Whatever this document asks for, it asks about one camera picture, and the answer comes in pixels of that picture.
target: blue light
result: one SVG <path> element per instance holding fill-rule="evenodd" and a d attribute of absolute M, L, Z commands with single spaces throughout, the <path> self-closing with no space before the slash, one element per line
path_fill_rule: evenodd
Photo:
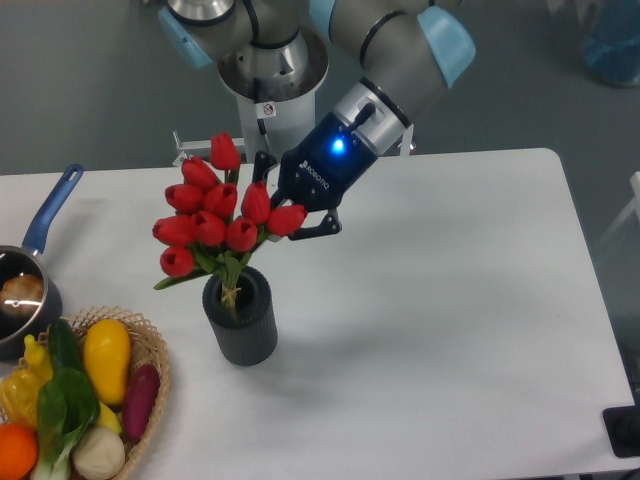
<path fill-rule="evenodd" d="M 342 155 L 344 153 L 345 145 L 344 140 L 337 138 L 331 144 L 331 153 L 335 155 Z"/>

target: orange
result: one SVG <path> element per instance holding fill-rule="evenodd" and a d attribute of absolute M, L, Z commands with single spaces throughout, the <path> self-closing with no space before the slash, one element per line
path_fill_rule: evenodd
<path fill-rule="evenodd" d="M 38 440 L 26 425 L 0 424 L 0 480 L 20 480 L 36 464 Z"/>

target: bok choy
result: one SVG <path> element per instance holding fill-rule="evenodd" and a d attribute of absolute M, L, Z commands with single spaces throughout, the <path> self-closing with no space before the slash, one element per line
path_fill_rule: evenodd
<path fill-rule="evenodd" d="M 96 421 L 100 407 L 87 376 L 62 368 L 38 397 L 38 463 L 32 480 L 68 480 L 69 455 Z"/>

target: green vegetable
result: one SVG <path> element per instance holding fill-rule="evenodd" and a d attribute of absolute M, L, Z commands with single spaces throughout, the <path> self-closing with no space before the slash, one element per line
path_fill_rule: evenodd
<path fill-rule="evenodd" d="M 54 373 L 66 367 L 84 372 L 76 336 L 63 319 L 56 320 L 49 328 L 49 355 Z"/>
<path fill-rule="evenodd" d="M 32 480 L 67 480 L 71 450 L 99 413 L 87 376 L 74 368 L 58 367 L 38 398 L 39 454 Z"/>

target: light blue joint cap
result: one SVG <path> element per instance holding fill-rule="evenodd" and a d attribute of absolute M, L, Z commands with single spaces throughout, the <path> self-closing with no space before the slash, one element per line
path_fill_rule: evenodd
<path fill-rule="evenodd" d="M 315 26 L 327 39 L 329 38 L 329 25 L 331 23 L 331 13 L 336 0 L 310 0 L 309 15 Z"/>
<path fill-rule="evenodd" d="M 158 20 L 171 44 L 191 67 L 201 69 L 213 64 L 211 57 L 191 38 L 167 7 L 160 10 Z"/>
<path fill-rule="evenodd" d="M 476 46 L 460 22 L 441 8 L 427 8 L 418 15 L 418 22 L 451 88 L 476 56 Z"/>

